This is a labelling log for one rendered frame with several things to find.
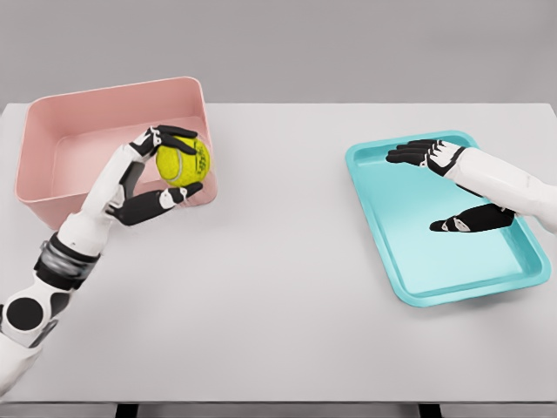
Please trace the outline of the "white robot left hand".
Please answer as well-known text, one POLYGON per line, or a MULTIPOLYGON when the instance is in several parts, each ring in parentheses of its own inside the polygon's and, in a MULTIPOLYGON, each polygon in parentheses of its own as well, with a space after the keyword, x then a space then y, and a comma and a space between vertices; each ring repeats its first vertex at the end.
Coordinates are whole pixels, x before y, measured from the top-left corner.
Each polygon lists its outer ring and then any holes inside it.
POLYGON ((82 206, 89 215, 106 215, 125 226, 154 219, 201 191, 193 182, 181 187, 145 192, 135 196, 134 189, 146 162, 162 146, 195 156, 194 147, 181 138, 196 138, 198 133, 173 125, 149 127, 130 143, 121 145, 101 171, 82 206))

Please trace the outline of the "pink plastic basket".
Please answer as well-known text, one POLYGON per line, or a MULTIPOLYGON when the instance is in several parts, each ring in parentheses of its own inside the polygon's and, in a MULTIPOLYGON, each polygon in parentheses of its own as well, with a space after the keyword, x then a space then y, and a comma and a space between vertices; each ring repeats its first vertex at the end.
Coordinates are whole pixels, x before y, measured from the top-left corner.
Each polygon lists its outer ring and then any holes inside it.
POLYGON ((114 151, 158 125, 195 131, 212 146, 197 79, 167 78, 40 98, 26 112, 15 194, 57 230, 79 211, 114 151))

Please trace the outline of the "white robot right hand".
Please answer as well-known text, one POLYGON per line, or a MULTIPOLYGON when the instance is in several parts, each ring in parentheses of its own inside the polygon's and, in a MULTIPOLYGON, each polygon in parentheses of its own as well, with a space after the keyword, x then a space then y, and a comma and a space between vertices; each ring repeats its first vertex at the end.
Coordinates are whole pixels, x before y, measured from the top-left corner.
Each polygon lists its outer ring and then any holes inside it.
POLYGON ((529 214, 534 209, 532 177, 477 148, 437 138, 419 139, 397 145, 387 153, 386 161, 426 168, 489 200, 482 206, 434 221, 429 226, 433 232, 478 233, 499 229, 510 226, 517 214, 529 214))

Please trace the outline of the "yellow tennis ball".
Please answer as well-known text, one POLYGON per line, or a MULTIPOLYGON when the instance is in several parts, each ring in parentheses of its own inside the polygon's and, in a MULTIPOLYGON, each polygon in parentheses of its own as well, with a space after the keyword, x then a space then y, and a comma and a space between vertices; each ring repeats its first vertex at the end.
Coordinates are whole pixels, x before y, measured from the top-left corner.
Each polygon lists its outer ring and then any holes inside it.
POLYGON ((211 155, 205 143, 198 138, 177 136, 177 139, 193 148, 196 154, 161 145, 156 155, 160 177, 174 187, 202 182, 211 168, 211 155))

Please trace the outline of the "blue plastic tray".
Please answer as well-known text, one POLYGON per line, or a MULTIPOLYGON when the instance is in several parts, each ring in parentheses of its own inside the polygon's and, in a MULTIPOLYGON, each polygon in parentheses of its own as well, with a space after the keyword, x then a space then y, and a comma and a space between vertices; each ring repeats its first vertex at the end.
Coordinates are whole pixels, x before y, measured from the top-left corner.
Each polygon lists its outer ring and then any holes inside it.
POLYGON ((360 143, 346 152, 366 221, 395 294, 414 307, 533 287, 549 280, 549 257, 524 219, 482 233, 429 226, 484 199, 426 168, 386 155, 411 137, 360 143))

